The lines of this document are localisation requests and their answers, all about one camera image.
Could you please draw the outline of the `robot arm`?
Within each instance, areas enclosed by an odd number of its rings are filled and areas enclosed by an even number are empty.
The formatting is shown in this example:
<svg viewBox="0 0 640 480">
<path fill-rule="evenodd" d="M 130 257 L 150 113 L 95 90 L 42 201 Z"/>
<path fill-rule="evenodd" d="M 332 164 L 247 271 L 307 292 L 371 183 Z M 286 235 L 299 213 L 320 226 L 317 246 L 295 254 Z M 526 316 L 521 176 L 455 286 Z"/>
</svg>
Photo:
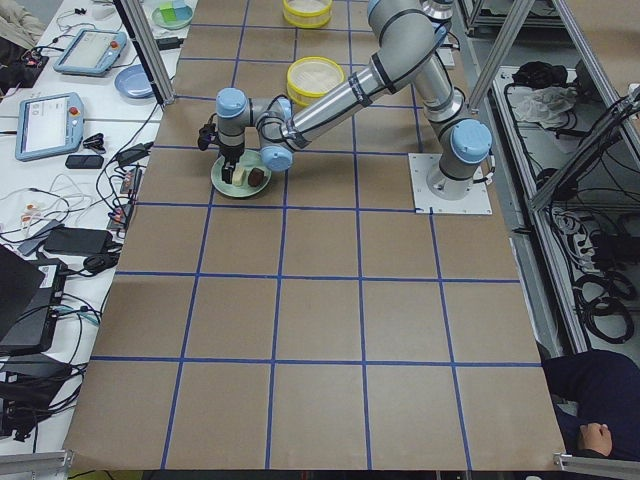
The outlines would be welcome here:
<svg viewBox="0 0 640 480">
<path fill-rule="evenodd" d="M 424 13 L 433 21 L 447 21 L 453 16 L 453 0 L 422 0 Z"/>
<path fill-rule="evenodd" d="M 427 186 L 441 198 L 463 198 L 490 156 L 492 135 L 469 115 L 463 92 L 453 86 L 437 55 L 449 30 L 450 9 L 448 1 L 369 2 L 367 18 L 378 49 L 365 68 L 298 112 L 284 96 L 252 99 L 239 89 L 224 88 L 216 97 L 216 125 L 200 131 L 200 149 L 210 143 L 218 146 L 221 179 L 231 183 L 245 151 L 245 130 L 253 127 L 262 164 L 274 172 L 286 171 L 295 152 L 378 98 L 413 86 L 442 149 Z"/>
</svg>

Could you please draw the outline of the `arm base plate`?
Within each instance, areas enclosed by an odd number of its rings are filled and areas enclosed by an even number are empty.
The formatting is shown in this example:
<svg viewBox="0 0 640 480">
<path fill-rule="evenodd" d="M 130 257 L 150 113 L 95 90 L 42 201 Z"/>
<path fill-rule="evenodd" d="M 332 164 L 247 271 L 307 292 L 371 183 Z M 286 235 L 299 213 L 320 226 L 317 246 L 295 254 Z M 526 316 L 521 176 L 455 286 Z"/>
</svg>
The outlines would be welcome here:
<svg viewBox="0 0 640 480">
<path fill-rule="evenodd" d="M 452 180 L 440 171 L 440 158 L 440 154 L 408 155 L 414 211 L 434 215 L 492 215 L 481 168 L 476 169 L 472 179 Z"/>
</svg>

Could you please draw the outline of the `person's hand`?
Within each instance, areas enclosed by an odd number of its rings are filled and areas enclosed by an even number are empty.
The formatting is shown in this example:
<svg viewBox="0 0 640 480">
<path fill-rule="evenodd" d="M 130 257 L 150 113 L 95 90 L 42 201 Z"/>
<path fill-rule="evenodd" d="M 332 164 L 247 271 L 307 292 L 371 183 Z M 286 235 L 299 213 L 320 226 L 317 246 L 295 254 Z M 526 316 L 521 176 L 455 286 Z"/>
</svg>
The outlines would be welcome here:
<svg viewBox="0 0 640 480">
<path fill-rule="evenodd" d="M 589 423 L 579 428 L 578 447 L 608 457 L 613 449 L 611 432 L 606 424 Z"/>
</svg>

